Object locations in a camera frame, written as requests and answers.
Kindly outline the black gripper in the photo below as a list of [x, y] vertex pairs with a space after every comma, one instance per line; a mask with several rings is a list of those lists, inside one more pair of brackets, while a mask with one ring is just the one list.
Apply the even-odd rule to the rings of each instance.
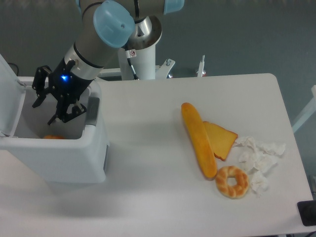
[[48, 121], [48, 125], [51, 125], [56, 119], [67, 123], [87, 111], [87, 108], [78, 100], [92, 80], [82, 79], [72, 73], [71, 69], [75, 65], [75, 60], [65, 63], [63, 59], [53, 72], [47, 65], [36, 69], [32, 88], [36, 91], [37, 99], [32, 107], [40, 106], [48, 93], [51, 93], [57, 100], [64, 98], [68, 101], [57, 102], [56, 112]]

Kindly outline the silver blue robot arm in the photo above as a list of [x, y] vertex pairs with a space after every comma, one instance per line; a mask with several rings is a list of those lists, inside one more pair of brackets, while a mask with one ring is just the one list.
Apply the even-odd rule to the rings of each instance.
[[182, 0], [79, 0], [83, 32], [56, 69], [38, 67], [32, 87], [40, 106], [48, 94], [57, 101], [50, 119], [69, 122], [86, 112], [79, 99], [106, 68], [111, 53], [120, 56], [123, 79], [156, 77], [156, 43], [162, 30], [158, 15], [177, 12]]

